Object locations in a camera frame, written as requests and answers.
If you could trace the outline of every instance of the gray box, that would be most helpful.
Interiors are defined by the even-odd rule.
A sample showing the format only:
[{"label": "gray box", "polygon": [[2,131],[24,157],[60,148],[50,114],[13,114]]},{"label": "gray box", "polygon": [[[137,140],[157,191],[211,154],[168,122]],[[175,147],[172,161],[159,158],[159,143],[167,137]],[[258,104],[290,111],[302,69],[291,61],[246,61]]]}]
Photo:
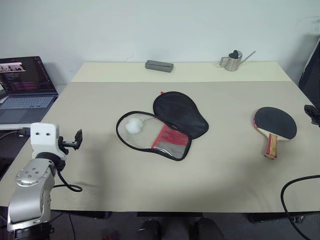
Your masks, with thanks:
[{"label": "gray box", "polygon": [[162,61],[148,60],[145,63],[145,68],[171,73],[172,69],[174,68],[174,65],[172,63],[167,63],[167,62],[162,62]]}]

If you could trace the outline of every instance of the laptop keyboard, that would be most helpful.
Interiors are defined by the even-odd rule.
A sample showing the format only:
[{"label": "laptop keyboard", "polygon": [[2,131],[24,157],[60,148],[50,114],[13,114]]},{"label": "laptop keyboard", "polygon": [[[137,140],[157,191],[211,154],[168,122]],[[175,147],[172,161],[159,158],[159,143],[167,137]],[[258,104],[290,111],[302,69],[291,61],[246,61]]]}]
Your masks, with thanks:
[{"label": "laptop keyboard", "polygon": [[50,104],[53,96],[8,98],[0,109],[41,109]]}]

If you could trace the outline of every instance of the ping pong paddle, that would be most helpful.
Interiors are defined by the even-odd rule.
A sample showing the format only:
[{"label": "ping pong paddle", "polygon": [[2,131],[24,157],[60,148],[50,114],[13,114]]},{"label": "ping pong paddle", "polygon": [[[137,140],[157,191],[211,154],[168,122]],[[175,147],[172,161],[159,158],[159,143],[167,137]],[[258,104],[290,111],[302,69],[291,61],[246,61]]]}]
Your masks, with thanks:
[{"label": "ping pong paddle", "polygon": [[297,134],[295,120],[286,112],[274,107],[262,107],[254,115],[254,127],[268,138],[264,156],[277,158],[277,141],[289,141]]}]

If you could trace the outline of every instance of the paddle handle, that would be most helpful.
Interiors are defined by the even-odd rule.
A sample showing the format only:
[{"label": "paddle handle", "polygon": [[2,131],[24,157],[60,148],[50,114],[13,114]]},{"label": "paddle handle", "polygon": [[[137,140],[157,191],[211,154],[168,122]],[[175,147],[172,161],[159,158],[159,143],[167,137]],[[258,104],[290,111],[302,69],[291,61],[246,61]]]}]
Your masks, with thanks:
[{"label": "paddle handle", "polygon": [[277,140],[278,140],[277,135],[269,133],[268,145],[264,153],[264,156],[267,157],[268,159],[277,158]]}]

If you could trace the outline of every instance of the person's foot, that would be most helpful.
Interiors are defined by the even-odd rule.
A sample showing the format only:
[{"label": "person's foot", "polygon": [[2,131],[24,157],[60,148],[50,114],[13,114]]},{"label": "person's foot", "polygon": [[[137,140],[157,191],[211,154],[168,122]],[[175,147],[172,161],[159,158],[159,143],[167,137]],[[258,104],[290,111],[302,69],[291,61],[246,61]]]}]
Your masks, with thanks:
[{"label": "person's foot", "polygon": [[158,221],[150,219],[145,221],[136,231],[137,240],[161,240],[162,231]]},{"label": "person's foot", "polygon": [[190,240],[225,240],[217,224],[210,218],[202,217],[193,224],[189,231]]}]

